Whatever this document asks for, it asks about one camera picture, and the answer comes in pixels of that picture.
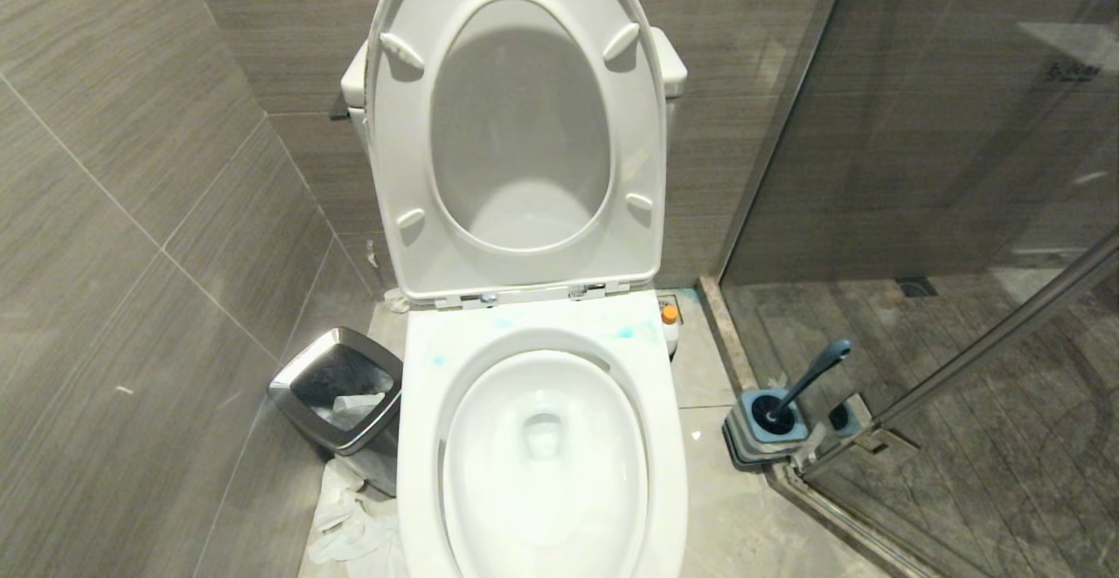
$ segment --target white toilet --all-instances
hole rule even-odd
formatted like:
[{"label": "white toilet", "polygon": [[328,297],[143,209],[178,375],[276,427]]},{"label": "white toilet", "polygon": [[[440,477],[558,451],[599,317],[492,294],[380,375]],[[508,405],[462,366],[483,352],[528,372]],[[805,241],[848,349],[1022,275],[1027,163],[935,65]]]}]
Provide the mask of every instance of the white toilet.
[{"label": "white toilet", "polygon": [[412,300],[414,578],[679,576],[657,300],[686,72],[638,0],[380,0],[342,79]]}]

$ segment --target orange bottle cap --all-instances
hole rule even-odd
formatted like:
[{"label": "orange bottle cap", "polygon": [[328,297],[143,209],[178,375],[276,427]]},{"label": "orange bottle cap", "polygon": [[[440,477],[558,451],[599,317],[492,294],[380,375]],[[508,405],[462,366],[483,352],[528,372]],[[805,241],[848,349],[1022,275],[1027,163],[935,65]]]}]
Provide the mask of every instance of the orange bottle cap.
[{"label": "orange bottle cap", "polygon": [[660,322],[666,324],[675,324],[680,319],[680,311],[676,309],[675,304],[665,304],[660,307]]}]

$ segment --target toilet brush handle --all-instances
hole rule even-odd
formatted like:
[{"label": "toilet brush handle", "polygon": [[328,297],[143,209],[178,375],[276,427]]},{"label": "toilet brush handle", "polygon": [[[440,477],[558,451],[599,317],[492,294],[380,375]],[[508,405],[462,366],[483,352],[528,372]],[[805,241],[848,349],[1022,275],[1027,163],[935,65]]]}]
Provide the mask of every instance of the toilet brush handle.
[{"label": "toilet brush handle", "polygon": [[847,358],[847,354],[850,354],[850,348],[852,343],[849,339],[837,339],[835,342],[829,343],[829,345],[825,348],[819,356],[816,356],[815,360],[812,360],[812,366],[808,367],[807,373],[800,378],[800,381],[796,382],[794,386],[790,388],[789,394],[784,396],[784,399],[781,399],[781,402],[779,402],[773,410],[770,410],[769,414],[767,414],[767,417],[770,419],[778,418],[781,411],[783,411],[789,404],[797,398],[797,396],[800,396],[805,388],[811,386],[811,382],[816,381],[819,376],[822,376],[828,370],[831,370],[836,363],[843,362],[843,360]]}]

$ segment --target small bottle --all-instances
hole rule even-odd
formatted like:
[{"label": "small bottle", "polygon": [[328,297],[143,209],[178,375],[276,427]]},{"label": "small bottle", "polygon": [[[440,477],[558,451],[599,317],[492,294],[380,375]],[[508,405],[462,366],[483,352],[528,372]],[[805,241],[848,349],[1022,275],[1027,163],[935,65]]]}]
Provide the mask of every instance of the small bottle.
[{"label": "small bottle", "polygon": [[668,359],[676,356],[676,342],[680,339],[680,311],[675,304],[660,307],[660,323],[665,328],[665,342],[668,343]]}]

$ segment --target stainless steel trash can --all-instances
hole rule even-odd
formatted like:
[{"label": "stainless steel trash can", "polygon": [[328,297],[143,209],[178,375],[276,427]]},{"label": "stainless steel trash can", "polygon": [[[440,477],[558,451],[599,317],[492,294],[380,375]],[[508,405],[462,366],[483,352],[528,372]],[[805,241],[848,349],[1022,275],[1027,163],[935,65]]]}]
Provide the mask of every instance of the stainless steel trash can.
[{"label": "stainless steel trash can", "polygon": [[304,436],[395,498],[403,376],[387,348],[335,328],[276,373],[269,397]]}]

